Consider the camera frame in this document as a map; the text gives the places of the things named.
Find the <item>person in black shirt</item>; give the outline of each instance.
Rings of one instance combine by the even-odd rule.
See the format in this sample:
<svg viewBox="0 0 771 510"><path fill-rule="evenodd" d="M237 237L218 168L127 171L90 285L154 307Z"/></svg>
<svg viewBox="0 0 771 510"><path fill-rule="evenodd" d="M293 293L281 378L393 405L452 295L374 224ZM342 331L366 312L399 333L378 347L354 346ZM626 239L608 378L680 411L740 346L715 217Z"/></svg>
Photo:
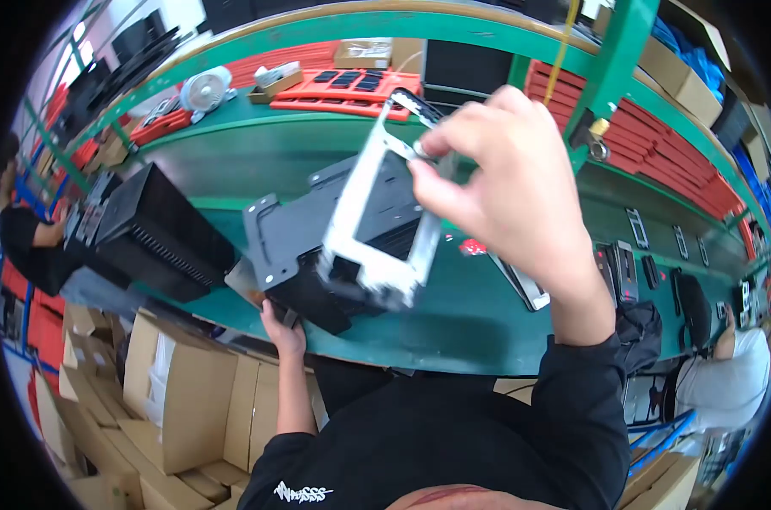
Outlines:
<svg viewBox="0 0 771 510"><path fill-rule="evenodd" d="M277 435L237 507L614 508L630 460L615 309L553 117L503 87L421 144L433 156L456 150L480 169L460 187L410 161L417 200L550 293L554 342L532 404L493 393L495 379L392 376L315 357L330 418L318 433L303 329L282 326L265 302L261 318L280 359Z"/></svg>
<svg viewBox="0 0 771 510"><path fill-rule="evenodd" d="M19 150L20 141L11 133L3 149L5 166L0 169L0 244L5 257L40 291L133 321L146 296L115 286L64 252L64 208L54 221L45 221L30 208L13 203Z"/></svg>

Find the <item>white plastic bag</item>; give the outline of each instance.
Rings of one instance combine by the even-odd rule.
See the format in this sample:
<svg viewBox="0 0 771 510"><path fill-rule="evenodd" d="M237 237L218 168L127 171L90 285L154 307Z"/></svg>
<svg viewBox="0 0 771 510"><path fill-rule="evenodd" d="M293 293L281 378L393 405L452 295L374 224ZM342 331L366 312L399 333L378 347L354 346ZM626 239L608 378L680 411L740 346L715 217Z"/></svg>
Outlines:
<svg viewBox="0 0 771 510"><path fill-rule="evenodd" d="M164 333L158 334L156 359L150 367L150 394L145 402L145 412L150 421L161 428L164 421L164 397L167 389L167 375L170 373L170 361L176 342Z"/></svg>

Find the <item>black sleeve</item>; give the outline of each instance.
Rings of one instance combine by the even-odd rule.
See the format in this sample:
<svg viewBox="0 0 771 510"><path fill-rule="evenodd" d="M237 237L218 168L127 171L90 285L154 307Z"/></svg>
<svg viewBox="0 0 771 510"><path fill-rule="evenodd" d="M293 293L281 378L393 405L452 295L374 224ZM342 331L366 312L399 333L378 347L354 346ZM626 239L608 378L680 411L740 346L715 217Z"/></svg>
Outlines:
<svg viewBox="0 0 771 510"><path fill-rule="evenodd" d="M543 457L576 508L614 508L629 471L629 439L620 402L625 375L617 334L592 347L552 344L533 388Z"/></svg>
<svg viewBox="0 0 771 510"><path fill-rule="evenodd" d="M264 454L252 468L247 489L238 501L238 510L260 508L312 441L314 436L307 433L278 434L269 440Z"/></svg>
<svg viewBox="0 0 771 510"><path fill-rule="evenodd" d="M42 223L31 209L8 206L0 213L0 244L28 251L33 245L33 235Z"/></svg>

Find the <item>white fan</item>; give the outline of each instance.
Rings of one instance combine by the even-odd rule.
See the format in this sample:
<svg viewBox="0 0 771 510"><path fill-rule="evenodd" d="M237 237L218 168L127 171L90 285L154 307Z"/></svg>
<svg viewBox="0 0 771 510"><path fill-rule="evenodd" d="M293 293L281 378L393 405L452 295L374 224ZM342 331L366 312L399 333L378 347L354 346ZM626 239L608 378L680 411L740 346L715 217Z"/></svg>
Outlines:
<svg viewBox="0 0 771 510"><path fill-rule="evenodd" d="M229 88L232 74L220 65L189 78L181 87L179 99L181 107L193 112L193 124L203 119L204 115L216 109L224 101L237 95Z"/></svg>

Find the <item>yellow cable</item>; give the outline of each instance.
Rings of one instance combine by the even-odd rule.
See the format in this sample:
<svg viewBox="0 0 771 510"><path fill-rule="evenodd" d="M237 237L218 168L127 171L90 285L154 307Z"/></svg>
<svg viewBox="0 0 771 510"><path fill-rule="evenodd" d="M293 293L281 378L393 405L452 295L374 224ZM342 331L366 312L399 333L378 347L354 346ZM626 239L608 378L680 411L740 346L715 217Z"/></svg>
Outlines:
<svg viewBox="0 0 771 510"><path fill-rule="evenodd" d="M549 98L553 96L553 91L555 90L558 72L561 71L561 63L564 62L564 56L566 55L566 44L570 40L572 26L575 24L575 16L578 15L578 3L579 0L570 0L570 11L566 14L566 26L564 27L564 33L561 34L561 46L558 47L558 55L553 62L553 72L549 74L547 92L543 95L544 106L549 103Z"/></svg>

